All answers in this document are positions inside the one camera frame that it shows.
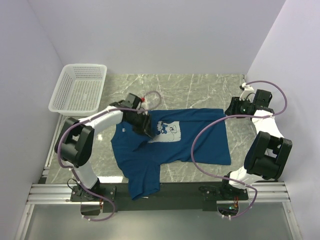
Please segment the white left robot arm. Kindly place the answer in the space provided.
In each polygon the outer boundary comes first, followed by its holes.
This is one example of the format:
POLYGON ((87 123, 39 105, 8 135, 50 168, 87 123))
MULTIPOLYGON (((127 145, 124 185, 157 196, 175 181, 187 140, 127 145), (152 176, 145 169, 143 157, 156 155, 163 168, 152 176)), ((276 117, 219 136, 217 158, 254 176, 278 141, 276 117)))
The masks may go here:
POLYGON ((72 172, 82 195, 88 201, 97 198, 106 200, 100 180, 92 169, 94 138, 109 127, 126 122, 134 133, 152 138, 152 117, 148 113, 146 96, 132 93, 118 102, 113 102, 104 110, 81 119, 68 118, 61 129, 54 147, 57 161, 63 169, 72 172))

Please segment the white perforated plastic basket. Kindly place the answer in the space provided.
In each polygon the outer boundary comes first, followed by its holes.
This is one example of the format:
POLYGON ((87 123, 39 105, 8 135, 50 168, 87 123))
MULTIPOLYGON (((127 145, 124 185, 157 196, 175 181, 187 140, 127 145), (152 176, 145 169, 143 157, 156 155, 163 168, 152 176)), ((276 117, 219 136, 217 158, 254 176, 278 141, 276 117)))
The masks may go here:
POLYGON ((107 67, 103 64, 65 65, 51 96, 49 111, 76 117, 97 113, 106 75, 107 67))

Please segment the blue printed t-shirt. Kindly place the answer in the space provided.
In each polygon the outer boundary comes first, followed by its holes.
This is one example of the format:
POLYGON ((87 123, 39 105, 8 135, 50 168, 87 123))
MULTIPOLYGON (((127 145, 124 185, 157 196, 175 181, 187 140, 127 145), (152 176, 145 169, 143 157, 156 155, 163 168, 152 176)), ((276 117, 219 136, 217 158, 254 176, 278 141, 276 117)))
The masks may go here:
POLYGON ((225 116, 219 108, 153 110, 150 112, 155 137, 138 135, 127 122, 116 125, 111 140, 119 169, 128 179, 132 200, 160 190, 162 164, 175 161, 212 165, 231 164, 227 130, 224 122, 199 132, 225 116))

